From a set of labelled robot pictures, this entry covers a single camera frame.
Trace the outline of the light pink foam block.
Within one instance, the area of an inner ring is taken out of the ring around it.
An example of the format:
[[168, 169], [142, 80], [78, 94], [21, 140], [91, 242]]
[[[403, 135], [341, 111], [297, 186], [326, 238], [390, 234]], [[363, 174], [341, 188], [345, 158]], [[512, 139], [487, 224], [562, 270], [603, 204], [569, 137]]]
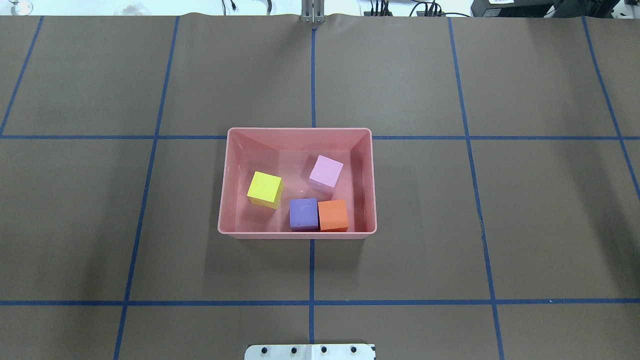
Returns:
[[309, 186], [315, 191], [333, 196], [344, 166], [343, 162], [318, 155], [308, 177]]

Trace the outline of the purple foam block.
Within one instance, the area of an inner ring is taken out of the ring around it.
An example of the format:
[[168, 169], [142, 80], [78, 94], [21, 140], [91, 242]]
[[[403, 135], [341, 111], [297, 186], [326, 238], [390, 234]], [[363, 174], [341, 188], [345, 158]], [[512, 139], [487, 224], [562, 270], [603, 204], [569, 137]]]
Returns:
[[318, 199], [290, 199], [289, 225], [292, 231], [319, 231]]

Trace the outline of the orange foam block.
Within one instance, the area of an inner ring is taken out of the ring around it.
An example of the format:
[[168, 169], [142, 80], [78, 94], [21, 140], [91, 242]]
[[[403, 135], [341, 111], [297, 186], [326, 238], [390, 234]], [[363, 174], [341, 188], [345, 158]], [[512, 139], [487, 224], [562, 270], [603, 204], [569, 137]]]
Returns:
[[349, 216], [345, 199], [318, 202], [318, 226], [322, 232], [346, 232]]

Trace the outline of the yellow foam block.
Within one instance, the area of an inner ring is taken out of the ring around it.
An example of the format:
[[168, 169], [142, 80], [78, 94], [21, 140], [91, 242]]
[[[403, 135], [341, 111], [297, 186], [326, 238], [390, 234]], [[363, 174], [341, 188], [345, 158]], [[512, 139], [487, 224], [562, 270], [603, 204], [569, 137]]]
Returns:
[[277, 210], [283, 191], [284, 181], [281, 177], [255, 171], [247, 190], [247, 198], [254, 205]]

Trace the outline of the pink plastic bin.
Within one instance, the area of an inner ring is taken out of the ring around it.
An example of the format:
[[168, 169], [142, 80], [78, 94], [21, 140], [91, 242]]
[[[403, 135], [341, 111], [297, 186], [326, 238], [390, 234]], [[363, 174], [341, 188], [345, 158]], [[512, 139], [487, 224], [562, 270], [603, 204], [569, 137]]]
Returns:
[[[309, 177], [318, 156], [343, 164], [333, 199], [346, 202], [345, 232], [293, 231], [290, 200], [330, 196], [312, 189]], [[250, 202], [254, 173], [280, 177], [278, 209]], [[377, 231], [373, 137], [367, 128], [233, 127], [226, 137], [217, 228], [234, 239], [360, 240]]]

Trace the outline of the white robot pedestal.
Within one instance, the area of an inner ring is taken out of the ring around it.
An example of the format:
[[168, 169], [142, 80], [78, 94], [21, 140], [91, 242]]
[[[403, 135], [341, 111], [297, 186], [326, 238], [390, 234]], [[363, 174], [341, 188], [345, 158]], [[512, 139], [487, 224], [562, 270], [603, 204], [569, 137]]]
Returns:
[[247, 347], [245, 360], [375, 360], [373, 344], [254, 344]]

